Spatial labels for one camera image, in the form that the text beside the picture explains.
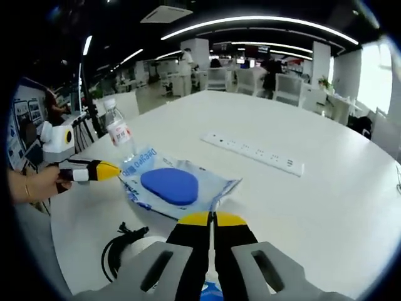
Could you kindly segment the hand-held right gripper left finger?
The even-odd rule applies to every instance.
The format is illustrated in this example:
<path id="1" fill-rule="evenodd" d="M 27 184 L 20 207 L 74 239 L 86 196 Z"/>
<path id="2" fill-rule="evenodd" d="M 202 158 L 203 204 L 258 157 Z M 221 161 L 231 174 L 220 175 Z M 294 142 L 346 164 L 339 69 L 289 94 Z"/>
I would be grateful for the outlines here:
<path id="1" fill-rule="evenodd" d="M 180 219 L 167 241 L 156 241 L 126 262 L 117 279 L 74 300 L 200 300 L 209 267 L 208 211 Z"/>

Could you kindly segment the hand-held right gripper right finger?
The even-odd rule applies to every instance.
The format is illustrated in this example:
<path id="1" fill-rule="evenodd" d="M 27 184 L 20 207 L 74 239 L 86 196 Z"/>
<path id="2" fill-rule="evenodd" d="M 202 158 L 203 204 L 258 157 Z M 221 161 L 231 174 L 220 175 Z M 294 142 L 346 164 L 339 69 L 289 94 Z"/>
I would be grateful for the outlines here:
<path id="1" fill-rule="evenodd" d="M 304 268 L 271 243 L 259 242 L 234 214 L 214 213 L 215 268 L 224 300 L 350 300 L 307 281 Z"/>

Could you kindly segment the person's left hand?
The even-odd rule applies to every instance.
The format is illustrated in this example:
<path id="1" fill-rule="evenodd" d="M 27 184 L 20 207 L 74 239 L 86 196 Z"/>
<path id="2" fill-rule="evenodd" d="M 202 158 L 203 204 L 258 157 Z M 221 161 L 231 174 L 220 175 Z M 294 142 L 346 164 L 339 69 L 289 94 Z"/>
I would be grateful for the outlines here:
<path id="1" fill-rule="evenodd" d="M 37 203 L 69 190 L 72 182 L 60 178 L 60 169 L 49 166 L 41 172 L 26 176 L 25 188 L 29 203 Z"/>

